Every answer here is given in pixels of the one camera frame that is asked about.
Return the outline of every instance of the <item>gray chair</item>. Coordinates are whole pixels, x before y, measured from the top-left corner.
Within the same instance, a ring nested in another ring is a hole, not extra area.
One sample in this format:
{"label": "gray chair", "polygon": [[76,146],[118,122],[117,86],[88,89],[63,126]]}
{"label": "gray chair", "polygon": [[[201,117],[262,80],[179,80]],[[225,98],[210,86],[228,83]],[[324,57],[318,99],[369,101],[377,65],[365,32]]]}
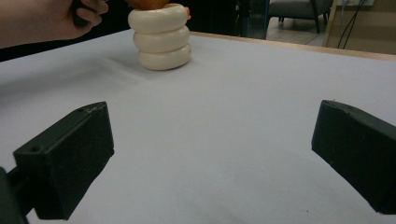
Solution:
{"label": "gray chair", "polygon": [[279,17],[279,21],[285,18],[313,20],[320,33],[318,16],[323,15],[324,23],[330,15],[333,0],[270,0],[266,28],[273,17]]}

